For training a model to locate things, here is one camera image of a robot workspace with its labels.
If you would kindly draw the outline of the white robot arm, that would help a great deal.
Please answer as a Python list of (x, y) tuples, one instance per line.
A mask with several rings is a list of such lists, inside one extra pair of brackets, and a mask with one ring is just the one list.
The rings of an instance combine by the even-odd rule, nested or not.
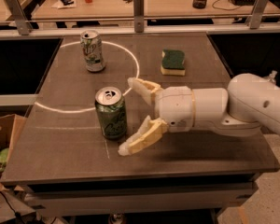
[(164, 89), (135, 77), (129, 78), (128, 84), (155, 107), (155, 117), (145, 118), (137, 133), (119, 146), (121, 156), (155, 144), (165, 133), (199, 130), (241, 137), (265, 126), (280, 135), (280, 88), (265, 78), (241, 74), (226, 89)]

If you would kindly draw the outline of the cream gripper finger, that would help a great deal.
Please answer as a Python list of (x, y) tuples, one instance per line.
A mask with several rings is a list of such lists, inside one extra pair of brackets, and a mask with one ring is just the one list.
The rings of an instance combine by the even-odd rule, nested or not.
[(147, 116), (138, 131), (119, 146), (120, 156), (130, 156), (158, 142), (168, 132), (168, 124), (161, 118)]
[(129, 77), (128, 84), (148, 105), (153, 105), (157, 95), (162, 91), (160, 84), (141, 78)]

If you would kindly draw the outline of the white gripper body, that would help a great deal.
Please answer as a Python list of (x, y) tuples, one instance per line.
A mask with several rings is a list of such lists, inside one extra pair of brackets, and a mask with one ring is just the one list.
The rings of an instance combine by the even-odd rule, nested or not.
[(155, 113), (168, 125), (169, 133), (188, 132), (194, 122), (192, 90), (181, 86), (160, 91), (155, 98)]

